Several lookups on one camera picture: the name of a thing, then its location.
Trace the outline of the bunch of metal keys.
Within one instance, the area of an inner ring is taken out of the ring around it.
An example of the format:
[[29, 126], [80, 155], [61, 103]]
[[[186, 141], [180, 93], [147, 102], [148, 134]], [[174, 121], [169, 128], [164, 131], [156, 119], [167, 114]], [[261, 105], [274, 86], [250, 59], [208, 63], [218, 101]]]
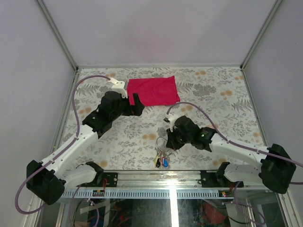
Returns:
[[161, 148], [156, 148], [154, 166], [160, 170], [168, 170], [170, 168], [169, 162], [169, 153]]

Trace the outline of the silver wire keyring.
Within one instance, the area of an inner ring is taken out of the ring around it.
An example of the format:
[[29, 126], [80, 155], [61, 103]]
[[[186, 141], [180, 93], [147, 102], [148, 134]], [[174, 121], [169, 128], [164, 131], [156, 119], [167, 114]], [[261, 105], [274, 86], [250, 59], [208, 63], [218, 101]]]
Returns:
[[166, 143], [167, 143], [166, 138], [158, 137], [156, 139], [156, 147], [157, 147], [158, 151], [166, 152], [167, 151]]

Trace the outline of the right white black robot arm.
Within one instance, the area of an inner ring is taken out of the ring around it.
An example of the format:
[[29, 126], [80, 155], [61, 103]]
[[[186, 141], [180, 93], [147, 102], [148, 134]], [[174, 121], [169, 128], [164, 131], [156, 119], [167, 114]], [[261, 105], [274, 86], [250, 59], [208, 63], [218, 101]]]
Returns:
[[234, 141], [215, 129], [200, 128], [186, 116], [170, 114], [164, 121], [169, 124], [166, 130], [167, 148], [178, 150], [185, 144], [191, 144], [198, 150], [225, 154], [244, 162], [243, 165], [222, 163], [215, 173], [220, 186], [228, 186], [231, 182], [262, 183], [276, 193], [287, 192], [296, 166], [282, 146], [257, 147]]

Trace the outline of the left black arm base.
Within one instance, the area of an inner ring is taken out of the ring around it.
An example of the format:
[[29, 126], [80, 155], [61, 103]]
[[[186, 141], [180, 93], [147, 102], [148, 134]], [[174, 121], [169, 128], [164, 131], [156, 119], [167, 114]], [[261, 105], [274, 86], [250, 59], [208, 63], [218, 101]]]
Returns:
[[83, 186], [85, 187], [104, 187], [104, 188], [111, 188], [117, 187], [118, 182], [118, 173], [116, 172], [104, 172], [104, 169], [100, 167], [98, 164], [94, 162], [87, 162], [85, 165], [92, 167], [95, 172], [96, 176], [93, 181], [84, 183]]

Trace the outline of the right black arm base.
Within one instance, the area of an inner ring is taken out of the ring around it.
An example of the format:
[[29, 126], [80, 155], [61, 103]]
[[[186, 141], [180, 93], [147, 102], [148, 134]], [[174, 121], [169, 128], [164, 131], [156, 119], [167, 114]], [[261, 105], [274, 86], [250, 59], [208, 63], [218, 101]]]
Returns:
[[217, 170], [200, 170], [199, 184], [203, 188], [231, 188], [238, 183], [238, 181], [232, 179], [234, 172], [243, 166], [245, 164], [222, 162]]

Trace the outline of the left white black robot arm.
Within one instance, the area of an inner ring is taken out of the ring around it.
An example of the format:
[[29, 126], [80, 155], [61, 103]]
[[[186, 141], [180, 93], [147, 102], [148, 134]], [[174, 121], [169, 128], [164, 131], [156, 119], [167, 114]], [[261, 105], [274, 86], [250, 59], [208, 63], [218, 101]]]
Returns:
[[108, 91], [97, 109], [82, 122], [76, 133], [53, 154], [42, 161], [31, 161], [27, 165], [26, 187], [47, 205], [57, 202], [63, 193], [75, 186], [100, 186], [103, 183], [103, 168], [89, 161], [73, 170], [67, 170], [89, 145], [95, 143], [120, 116], [140, 116], [144, 105], [137, 93], [133, 94], [134, 104], [115, 91]]

